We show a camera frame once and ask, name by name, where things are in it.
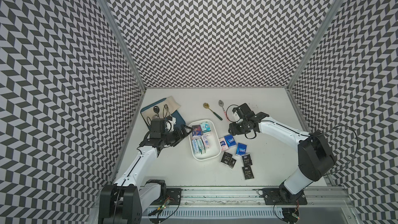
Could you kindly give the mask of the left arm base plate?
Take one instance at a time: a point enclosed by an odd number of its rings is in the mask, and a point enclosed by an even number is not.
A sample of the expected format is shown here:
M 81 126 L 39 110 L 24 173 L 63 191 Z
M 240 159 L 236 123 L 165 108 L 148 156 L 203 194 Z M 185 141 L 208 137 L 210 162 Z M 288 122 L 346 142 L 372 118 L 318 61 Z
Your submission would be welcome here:
M 153 206 L 160 205 L 179 205 L 182 197 L 182 189 L 181 188 L 168 188 L 166 193 L 162 194 L 159 199 L 152 202 Z

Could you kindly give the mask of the clear light blue tissue pack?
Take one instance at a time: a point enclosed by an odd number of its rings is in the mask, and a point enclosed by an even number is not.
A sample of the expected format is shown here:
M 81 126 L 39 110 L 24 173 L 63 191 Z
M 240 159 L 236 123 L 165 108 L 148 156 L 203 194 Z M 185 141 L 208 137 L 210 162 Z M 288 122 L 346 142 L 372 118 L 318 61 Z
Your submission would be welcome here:
M 200 154 L 201 153 L 201 150 L 200 150 L 200 148 L 198 146 L 198 143 L 197 143 L 196 139 L 192 140 L 192 147 L 193 147 L 194 154 Z

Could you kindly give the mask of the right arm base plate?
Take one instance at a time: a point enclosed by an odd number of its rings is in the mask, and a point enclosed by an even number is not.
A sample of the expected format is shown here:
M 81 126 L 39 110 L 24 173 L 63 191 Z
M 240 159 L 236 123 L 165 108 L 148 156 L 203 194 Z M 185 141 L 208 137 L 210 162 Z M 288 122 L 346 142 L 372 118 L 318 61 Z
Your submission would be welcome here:
M 263 188 L 261 191 L 266 205 L 308 205 L 304 190 L 295 195 L 280 188 Z

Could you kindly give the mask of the pink tissue pack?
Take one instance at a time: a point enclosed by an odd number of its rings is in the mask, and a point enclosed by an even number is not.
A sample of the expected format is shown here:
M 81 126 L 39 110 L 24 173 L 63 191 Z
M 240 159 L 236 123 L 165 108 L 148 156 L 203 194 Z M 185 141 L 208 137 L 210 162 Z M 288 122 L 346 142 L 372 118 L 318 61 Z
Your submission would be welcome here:
M 219 143 L 220 143 L 220 146 L 221 146 L 221 150 L 222 150 L 222 151 L 225 151 L 225 150 L 228 150 L 228 149 L 229 149 L 229 146 L 228 146 L 227 141 L 226 141 L 225 138 L 220 138 L 220 139 L 219 139 Z
M 202 139 L 202 142 L 203 142 L 203 144 L 204 144 L 204 147 L 205 147 L 206 149 L 208 149 L 208 148 L 210 147 L 210 143 L 209 143 L 209 140 L 208 140 L 208 138 L 207 138 L 207 135 L 202 135 L 202 136 L 201 136 L 201 139 Z

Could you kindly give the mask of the black spoon on tray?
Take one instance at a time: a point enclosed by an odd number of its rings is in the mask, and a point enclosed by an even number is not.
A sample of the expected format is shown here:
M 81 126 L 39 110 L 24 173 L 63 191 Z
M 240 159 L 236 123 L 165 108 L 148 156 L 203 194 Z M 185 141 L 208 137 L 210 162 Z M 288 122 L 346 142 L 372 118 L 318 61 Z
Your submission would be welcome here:
M 159 115 L 159 113 L 160 113 L 160 108 L 159 108 L 158 106 L 154 106 L 154 107 L 153 107 L 153 111 L 154 111 L 154 113 L 155 113 L 155 116 L 156 116 L 157 118 L 160 118 L 160 115 Z

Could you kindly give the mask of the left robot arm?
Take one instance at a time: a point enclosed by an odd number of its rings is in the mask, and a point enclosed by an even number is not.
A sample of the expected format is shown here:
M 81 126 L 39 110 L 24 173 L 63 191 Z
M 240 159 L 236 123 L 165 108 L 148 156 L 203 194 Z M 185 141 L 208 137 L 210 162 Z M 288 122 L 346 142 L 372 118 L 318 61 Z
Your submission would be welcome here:
M 131 165 L 116 182 L 101 190 L 98 223 L 139 224 L 143 212 L 153 202 L 164 200 L 164 180 L 149 180 L 144 186 L 142 182 L 161 151 L 175 147 L 192 132 L 185 124 L 178 127 L 174 117 L 152 120 Z

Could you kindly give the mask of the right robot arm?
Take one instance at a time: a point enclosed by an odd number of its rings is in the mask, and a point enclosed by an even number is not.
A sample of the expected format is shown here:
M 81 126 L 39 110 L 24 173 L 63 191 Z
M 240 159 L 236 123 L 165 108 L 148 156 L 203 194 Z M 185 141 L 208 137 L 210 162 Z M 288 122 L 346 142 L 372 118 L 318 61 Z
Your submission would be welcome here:
M 235 106 L 232 113 L 234 121 L 229 124 L 231 135 L 247 135 L 250 132 L 267 134 L 297 152 L 297 169 L 280 184 L 276 192 L 280 202 L 295 202 L 307 186 L 317 182 L 335 166 L 336 157 L 320 132 L 309 133 L 294 129 L 266 113 L 256 114 L 246 103 Z

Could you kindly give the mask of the aluminium front rail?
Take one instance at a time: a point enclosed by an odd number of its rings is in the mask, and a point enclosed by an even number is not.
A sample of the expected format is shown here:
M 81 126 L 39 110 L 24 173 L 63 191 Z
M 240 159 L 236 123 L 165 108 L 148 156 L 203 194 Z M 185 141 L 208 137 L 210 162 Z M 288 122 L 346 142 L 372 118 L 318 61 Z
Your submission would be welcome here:
M 183 187 L 180 206 L 181 207 L 291 207 L 296 205 L 266 205 L 262 197 L 261 186 L 252 187 Z M 303 207 L 353 207 L 348 193 L 342 187 L 314 187 L 304 189 L 308 205 Z

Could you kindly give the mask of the teal rectangular tray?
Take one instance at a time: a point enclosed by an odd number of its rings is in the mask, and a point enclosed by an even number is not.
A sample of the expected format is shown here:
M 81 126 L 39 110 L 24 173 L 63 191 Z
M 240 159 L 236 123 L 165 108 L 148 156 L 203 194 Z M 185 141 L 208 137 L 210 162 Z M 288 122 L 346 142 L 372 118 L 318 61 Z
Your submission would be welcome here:
M 181 125 L 186 124 L 178 111 L 180 107 L 181 106 L 174 100 L 174 98 L 170 96 L 145 106 L 141 109 L 140 114 L 149 130 L 153 119 L 163 119 L 169 116 L 175 118 L 177 127 L 180 127 Z

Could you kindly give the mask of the teal tissue pack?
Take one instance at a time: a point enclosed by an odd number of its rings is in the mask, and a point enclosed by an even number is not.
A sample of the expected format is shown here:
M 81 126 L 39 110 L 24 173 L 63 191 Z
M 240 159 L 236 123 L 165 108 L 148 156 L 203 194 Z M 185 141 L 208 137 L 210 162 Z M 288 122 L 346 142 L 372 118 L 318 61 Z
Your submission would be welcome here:
M 202 122 L 202 123 L 200 124 L 200 126 L 201 126 L 201 130 L 202 130 L 202 134 L 203 134 L 203 135 L 204 135 L 205 133 L 211 132 L 210 125 L 209 125 L 209 123 L 208 123 L 207 121 Z
M 206 146 L 203 143 L 202 139 L 197 139 L 197 144 L 198 144 L 198 148 L 201 152 L 201 154 L 205 154 L 206 153 Z

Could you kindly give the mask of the beige cloth napkin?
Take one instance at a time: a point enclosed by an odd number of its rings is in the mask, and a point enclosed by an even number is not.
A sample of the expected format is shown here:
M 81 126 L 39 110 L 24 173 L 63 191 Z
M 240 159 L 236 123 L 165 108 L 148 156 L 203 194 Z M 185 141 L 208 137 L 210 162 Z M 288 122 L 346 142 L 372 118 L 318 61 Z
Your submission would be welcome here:
M 171 114 L 177 111 L 180 108 L 180 105 L 175 101 L 172 96 L 160 99 L 153 103 L 153 106 L 158 106 L 160 108 L 160 114 L 162 115 L 163 106 L 167 104 L 170 108 Z

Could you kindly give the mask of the white plastic storage box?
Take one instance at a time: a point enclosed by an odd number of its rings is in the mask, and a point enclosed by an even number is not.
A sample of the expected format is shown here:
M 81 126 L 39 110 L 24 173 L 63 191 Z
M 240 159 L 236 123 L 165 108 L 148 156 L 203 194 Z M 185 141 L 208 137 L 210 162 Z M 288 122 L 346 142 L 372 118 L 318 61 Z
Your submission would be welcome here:
M 221 145 L 214 123 L 204 119 L 190 123 L 188 127 L 192 155 L 197 161 L 206 161 L 218 157 L 221 154 Z

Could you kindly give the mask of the small black sachet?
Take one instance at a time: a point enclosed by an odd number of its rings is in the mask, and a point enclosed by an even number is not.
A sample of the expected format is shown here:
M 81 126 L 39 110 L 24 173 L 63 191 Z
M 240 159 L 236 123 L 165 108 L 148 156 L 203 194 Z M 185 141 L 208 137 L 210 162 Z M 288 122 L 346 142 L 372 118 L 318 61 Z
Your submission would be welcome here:
M 231 169 L 233 169 L 234 166 L 235 166 L 235 164 L 236 164 L 236 160 L 235 160 L 234 158 L 231 158 L 230 161 L 229 161 L 229 163 L 228 163 L 228 166 L 229 166 Z

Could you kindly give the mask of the cartoon dark blue tissue pack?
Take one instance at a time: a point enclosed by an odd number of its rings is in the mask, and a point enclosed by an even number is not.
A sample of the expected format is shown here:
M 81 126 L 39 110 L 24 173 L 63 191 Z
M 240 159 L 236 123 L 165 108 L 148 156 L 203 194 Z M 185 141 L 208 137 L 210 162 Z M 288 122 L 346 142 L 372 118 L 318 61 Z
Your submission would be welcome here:
M 192 126 L 192 137 L 200 137 L 202 136 L 202 128 L 200 124 Z

